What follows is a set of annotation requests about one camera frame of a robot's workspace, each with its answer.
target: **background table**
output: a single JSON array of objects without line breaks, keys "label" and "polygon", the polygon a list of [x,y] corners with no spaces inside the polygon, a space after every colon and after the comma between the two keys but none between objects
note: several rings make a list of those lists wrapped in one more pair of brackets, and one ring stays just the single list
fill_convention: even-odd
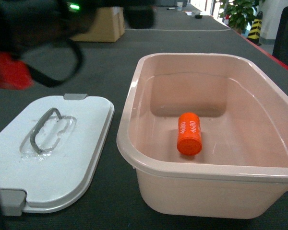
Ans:
[{"label": "background table", "polygon": [[[11,229],[288,230],[288,192],[260,217],[250,220],[158,213],[142,200],[135,170],[116,146],[131,79],[138,60],[145,55],[175,52],[241,56],[259,66],[287,95],[288,71],[213,18],[195,19],[163,7],[158,8],[157,25],[150,30],[126,27],[126,33],[115,43],[80,43],[80,46],[86,61],[74,80],[57,88],[36,83],[24,91],[0,90],[0,131],[28,104],[41,97],[87,93],[109,99],[115,106],[115,114],[93,181],[82,198],[62,211],[8,217]],[[64,46],[54,46],[32,51],[25,60],[50,75],[62,77],[71,69],[71,57],[72,52]]]}]

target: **black device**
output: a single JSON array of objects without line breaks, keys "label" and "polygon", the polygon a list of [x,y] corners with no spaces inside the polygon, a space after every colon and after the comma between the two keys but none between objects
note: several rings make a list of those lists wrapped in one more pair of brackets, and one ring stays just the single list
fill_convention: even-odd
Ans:
[{"label": "black device", "polygon": [[0,51],[15,56],[46,42],[85,33],[99,7],[124,7],[132,28],[154,23],[155,0],[0,0]]}]

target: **metal handle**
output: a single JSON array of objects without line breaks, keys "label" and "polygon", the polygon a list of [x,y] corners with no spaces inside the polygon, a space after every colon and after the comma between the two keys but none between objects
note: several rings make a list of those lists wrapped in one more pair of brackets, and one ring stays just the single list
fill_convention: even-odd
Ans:
[{"label": "metal handle", "polygon": [[44,124],[49,120],[51,115],[53,113],[56,113],[59,119],[63,119],[62,115],[60,114],[59,110],[57,108],[51,108],[47,112],[45,112],[44,115],[40,118],[40,120],[35,125],[32,134],[30,135],[30,142],[33,147],[33,149],[38,153],[41,154],[42,152],[46,151],[45,149],[40,149],[39,146],[36,144],[36,136],[40,132],[41,128],[44,126]]}]

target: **yellow black striped post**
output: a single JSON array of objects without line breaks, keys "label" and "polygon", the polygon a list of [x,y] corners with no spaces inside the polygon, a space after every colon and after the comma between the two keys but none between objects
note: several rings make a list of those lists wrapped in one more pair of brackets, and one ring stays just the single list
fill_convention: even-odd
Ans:
[{"label": "yellow black striped post", "polygon": [[262,21],[263,21],[263,12],[259,11],[247,38],[248,40],[250,40],[251,42],[253,42],[258,46],[261,45],[259,43],[259,38],[260,38],[260,29]]}]

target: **orange can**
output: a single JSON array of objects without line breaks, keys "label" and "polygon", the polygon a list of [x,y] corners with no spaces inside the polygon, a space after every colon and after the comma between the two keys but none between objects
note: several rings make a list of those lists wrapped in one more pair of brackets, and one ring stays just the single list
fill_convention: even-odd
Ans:
[{"label": "orange can", "polygon": [[177,149],[184,155],[195,155],[202,150],[200,118],[184,113],[178,119]]}]

